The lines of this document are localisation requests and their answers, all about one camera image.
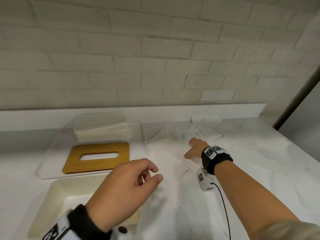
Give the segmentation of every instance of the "backsplash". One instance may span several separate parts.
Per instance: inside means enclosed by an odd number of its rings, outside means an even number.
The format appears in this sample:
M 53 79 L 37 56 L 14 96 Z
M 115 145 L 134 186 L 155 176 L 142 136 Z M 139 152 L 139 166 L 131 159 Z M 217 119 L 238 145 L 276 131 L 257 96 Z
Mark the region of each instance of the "backsplash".
M 0 0 L 0 109 L 266 102 L 320 64 L 320 0 Z

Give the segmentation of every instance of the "person's left hand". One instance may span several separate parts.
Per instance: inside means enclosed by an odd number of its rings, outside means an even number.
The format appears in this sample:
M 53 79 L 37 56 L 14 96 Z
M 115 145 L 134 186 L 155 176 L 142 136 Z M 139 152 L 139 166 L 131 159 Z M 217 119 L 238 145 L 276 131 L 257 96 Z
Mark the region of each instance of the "person's left hand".
M 116 166 L 86 204 L 89 217 L 104 232 L 130 218 L 151 196 L 163 176 L 151 177 L 158 167 L 143 158 Z

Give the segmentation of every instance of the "white paper stack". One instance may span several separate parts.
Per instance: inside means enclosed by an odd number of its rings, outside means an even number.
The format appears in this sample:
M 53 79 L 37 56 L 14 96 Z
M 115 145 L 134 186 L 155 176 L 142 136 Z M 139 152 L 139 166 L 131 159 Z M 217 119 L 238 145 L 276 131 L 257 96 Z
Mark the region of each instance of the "white paper stack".
M 80 114 L 75 117 L 73 130 L 79 142 L 127 140 L 131 135 L 131 122 L 123 110 Z

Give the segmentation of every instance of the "sleeve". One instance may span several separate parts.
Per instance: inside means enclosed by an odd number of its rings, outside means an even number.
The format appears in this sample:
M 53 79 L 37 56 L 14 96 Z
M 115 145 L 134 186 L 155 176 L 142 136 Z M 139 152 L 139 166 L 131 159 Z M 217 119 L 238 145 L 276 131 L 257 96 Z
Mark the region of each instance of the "sleeve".
M 320 226 L 303 221 L 285 220 L 262 232 L 257 240 L 319 240 Z

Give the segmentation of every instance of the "black cable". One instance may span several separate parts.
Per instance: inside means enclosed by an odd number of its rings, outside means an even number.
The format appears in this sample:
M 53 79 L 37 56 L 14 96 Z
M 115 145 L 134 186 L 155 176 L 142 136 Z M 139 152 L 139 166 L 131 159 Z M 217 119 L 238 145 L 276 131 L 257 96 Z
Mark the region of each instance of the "black cable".
M 223 206 L 224 206 L 224 210 L 225 210 L 225 212 L 226 212 L 226 221 L 228 222 L 229 239 L 231 240 L 230 224 L 229 224 L 229 219 L 228 219 L 228 214 L 227 214 L 226 205 L 224 204 L 224 200 L 223 200 L 223 196 L 222 196 L 221 190 L 219 189 L 218 185 L 216 185 L 215 183 L 210 183 L 210 184 L 214 184 L 215 186 L 217 186 L 217 188 L 218 188 L 218 190 L 219 190 L 219 192 L 220 192 L 220 195 L 221 195 L 221 198 L 222 198 L 222 202 L 223 202 Z

